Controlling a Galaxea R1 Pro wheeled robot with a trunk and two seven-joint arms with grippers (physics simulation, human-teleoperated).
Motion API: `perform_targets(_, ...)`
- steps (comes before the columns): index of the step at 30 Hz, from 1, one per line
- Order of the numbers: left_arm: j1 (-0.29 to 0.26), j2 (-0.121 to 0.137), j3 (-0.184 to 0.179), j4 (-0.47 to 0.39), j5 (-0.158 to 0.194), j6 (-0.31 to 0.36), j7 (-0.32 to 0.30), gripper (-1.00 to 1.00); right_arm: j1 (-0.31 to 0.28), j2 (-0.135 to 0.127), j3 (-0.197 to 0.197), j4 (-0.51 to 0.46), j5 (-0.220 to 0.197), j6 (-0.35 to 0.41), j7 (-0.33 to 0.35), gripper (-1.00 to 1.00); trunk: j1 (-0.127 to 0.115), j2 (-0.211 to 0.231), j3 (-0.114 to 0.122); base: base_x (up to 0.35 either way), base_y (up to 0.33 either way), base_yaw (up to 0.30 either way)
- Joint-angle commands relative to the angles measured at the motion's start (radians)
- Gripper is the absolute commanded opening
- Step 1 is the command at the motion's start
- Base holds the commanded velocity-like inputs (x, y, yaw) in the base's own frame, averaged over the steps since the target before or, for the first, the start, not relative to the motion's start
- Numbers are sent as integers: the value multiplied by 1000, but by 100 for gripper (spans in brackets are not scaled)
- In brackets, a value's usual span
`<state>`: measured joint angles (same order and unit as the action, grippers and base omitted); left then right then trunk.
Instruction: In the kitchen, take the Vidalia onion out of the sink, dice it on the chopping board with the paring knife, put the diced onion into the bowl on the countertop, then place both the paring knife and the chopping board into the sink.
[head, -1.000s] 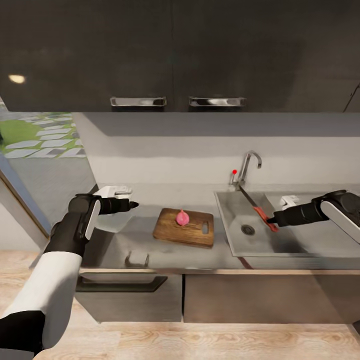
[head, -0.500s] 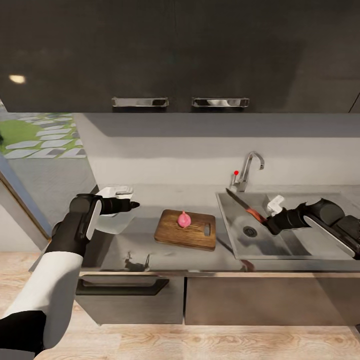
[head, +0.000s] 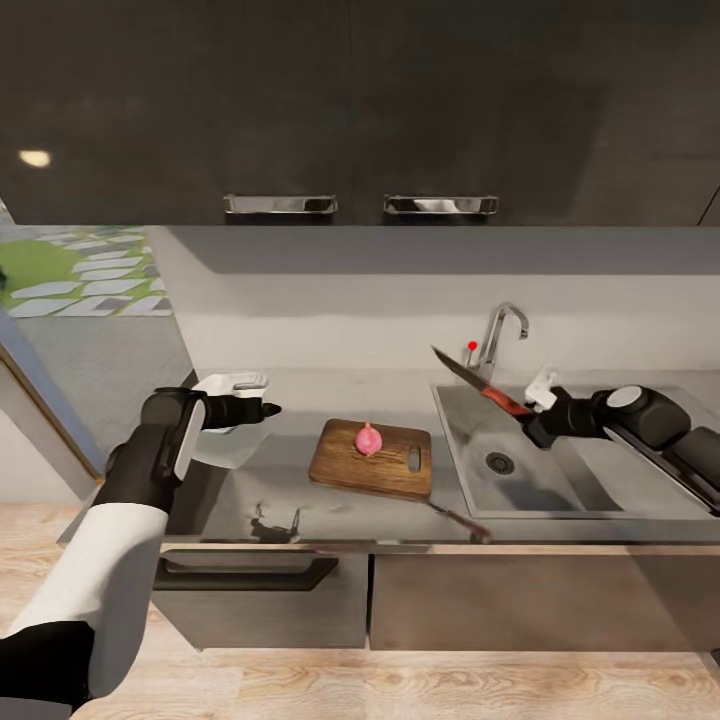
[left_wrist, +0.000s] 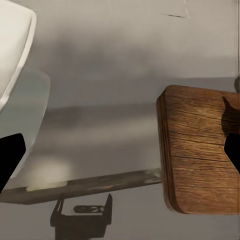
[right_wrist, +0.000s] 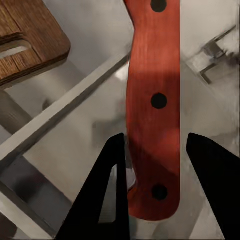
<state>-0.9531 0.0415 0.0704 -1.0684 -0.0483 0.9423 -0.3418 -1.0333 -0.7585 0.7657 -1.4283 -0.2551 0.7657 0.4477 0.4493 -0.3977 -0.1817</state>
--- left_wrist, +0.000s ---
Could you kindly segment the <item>cutting board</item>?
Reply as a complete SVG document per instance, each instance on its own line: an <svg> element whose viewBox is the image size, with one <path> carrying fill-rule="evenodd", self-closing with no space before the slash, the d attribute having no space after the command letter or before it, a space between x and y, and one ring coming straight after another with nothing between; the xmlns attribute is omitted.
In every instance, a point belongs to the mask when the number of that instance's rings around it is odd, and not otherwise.
<svg viewBox="0 0 240 240"><path fill-rule="evenodd" d="M160 95L169 200L185 215L240 215L240 173L225 153L240 135L240 92L169 85Z"/></svg>

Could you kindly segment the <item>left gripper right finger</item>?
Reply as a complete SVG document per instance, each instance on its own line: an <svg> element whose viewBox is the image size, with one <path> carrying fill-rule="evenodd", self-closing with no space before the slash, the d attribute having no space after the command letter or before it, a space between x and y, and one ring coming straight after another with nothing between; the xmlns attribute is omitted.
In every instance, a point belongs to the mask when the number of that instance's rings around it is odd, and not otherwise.
<svg viewBox="0 0 240 240"><path fill-rule="evenodd" d="M240 135L229 133L225 141L224 151L240 173Z"/></svg>

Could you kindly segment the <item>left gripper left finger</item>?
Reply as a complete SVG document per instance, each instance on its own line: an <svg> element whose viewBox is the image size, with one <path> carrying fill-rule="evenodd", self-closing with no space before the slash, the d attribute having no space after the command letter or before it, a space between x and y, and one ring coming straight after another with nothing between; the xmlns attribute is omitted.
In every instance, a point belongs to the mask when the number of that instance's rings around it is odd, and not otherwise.
<svg viewBox="0 0 240 240"><path fill-rule="evenodd" d="M26 152L21 133L0 138L0 193Z"/></svg>

